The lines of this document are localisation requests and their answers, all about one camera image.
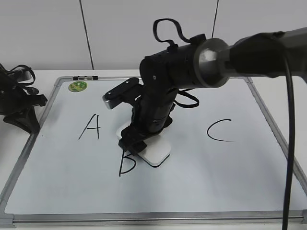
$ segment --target black wire loop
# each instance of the black wire loop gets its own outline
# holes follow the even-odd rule
[[[154,38],[158,41],[158,42],[168,42],[170,44],[170,46],[174,46],[175,45],[175,42],[171,39],[167,39],[167,40],[161,40],[158,36],[158,32],[157,32],[157,28],[158,28],[158,24],[159,22],[162,22],[162,21],[170,21],[172,22],[176,29],[177,29],[177,33],[178,33],[178,36],[180,37],[180,39],[186,43],[190,43],[190,40],[187,39],[183,33],[182,33],[182,30],[181,30],[181,26],[179,24],[178,21],[174,20],[174,19],[171,19],[171,18],[161,18],[161,19],[158,19],[158,20],[155,20],[154,21],[154,25],[153,25],[153,34],[154,34]]]

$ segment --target whiteboard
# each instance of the whiteboard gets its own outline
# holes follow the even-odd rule
[[[134,157],[136,167],[118,176],[122,150],[116,130],[131,106],[108,110],[102,96],[120,80],[87,81],[82,92],[64,82],[37,137],[5,212],[89,214],[148,212],[274,211],[283,208],[286,159],[243,79],[218,89],[191,91],[193,109],[177,107],[162,132],[172,150],[158,168]],[[177,98],[189,103],[185,98]],[[97,130],[86,130],[99,115]],[[206,131],[214,122],[208,137]],[[93,119],[89,127],[96,127]],[[124,161],[123,170],[130,161]],[[291,210],[307,208],[293,180]]]

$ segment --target white wall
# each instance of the white wall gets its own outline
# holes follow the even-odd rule
[[[0,0],[0,29],[7,69],[91,69],[78,0]]]
[[[84,0],[83,9],[94,68],[138,69],[144,56],[168,45],[154,39],[156,19],[176,19],[187,38],[211,37],[216,0]],[[169,22],[159,24],[158,34],[184,44]]]

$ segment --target white block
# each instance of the white block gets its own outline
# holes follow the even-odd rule
[[[128,125],[130,125],[130,122],[125,123],[116,131],[119,139],[121,139],[121,131]],[[144,142],[147,147],[139,153],[139,156],[149,165],[159,167],[170,154],[170,143],[161,135],[148,138]]]

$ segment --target black clamp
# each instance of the black clamp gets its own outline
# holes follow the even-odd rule
[[[45,106],[47,98],[37,95],[38,89],[29,87],[30,83],[20,81],[31,79],[35,81],[35,75],[31,68],[19,65],[7,71],[0,64],[0,115],[4,115],[3,121],[15,125],[28,133],[37,133],[40,130],[35,106]]]

